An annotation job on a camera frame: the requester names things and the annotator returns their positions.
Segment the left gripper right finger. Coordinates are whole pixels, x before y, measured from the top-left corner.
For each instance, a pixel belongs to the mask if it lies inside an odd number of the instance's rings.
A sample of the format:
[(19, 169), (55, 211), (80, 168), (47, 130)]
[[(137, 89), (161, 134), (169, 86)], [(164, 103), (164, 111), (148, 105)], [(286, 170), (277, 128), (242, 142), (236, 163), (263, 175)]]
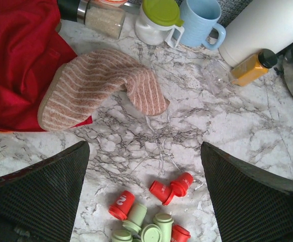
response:
[(208, 142), (201, 162), (222, 241), (293, 241), (293, 180)]

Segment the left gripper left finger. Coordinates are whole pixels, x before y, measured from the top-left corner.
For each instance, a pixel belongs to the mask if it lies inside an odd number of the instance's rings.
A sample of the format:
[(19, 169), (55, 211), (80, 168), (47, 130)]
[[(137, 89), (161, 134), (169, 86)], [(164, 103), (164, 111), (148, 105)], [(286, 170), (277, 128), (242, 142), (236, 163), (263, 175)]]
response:
[(89, 155), (80, 141), (0, 176), (0, 241), (70, 241)]

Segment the striped pink brown towel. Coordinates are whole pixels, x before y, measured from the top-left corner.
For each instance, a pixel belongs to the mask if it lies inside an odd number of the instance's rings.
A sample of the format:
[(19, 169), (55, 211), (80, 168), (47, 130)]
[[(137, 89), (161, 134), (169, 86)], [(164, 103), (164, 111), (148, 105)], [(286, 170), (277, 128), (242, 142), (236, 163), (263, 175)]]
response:
[(150, 68), (121, 51), (99, 49), (58, 68), (38, 109), (40, 128), (72, 128), (117, 91), (125, 91), (133, 106), (148, 116), (162, 114), (170, 104)]

